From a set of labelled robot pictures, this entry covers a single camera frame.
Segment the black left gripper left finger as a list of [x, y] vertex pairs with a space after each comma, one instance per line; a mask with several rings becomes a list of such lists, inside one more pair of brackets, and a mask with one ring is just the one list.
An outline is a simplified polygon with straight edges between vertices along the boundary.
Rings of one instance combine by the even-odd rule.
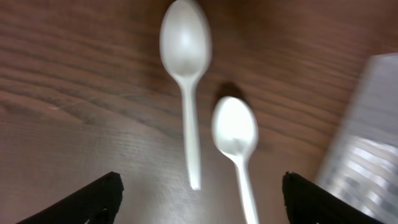
[[109, 172], [18, 224], [113, 224], [123, 191], [121, 175]]

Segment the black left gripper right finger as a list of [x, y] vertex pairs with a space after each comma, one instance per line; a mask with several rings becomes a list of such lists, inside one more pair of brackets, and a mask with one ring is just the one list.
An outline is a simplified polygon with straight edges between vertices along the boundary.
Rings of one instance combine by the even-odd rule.
[[295, 172], [282, 178], [290, 224], [382, 224]]

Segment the white plastic spoon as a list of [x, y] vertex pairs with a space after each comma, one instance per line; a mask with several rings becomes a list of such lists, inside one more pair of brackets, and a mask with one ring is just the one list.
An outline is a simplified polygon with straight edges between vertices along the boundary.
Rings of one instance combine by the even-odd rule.
[[200, 135], [196, 89], [211, 62], [211, 32], [196, 1], [176, 0], [167, 9], [160, 28], [160, 57], [182, 94], [183, 137], [190, 186], [201, 189]]
[[243, 100], [232, 96], [222, 97], [215, 106], [211, 132], [217, 149], [235, 165], [246, 222], [258, 223], [256, 201], [248, 172], [249, 159], [259, 139], [254, 113]]

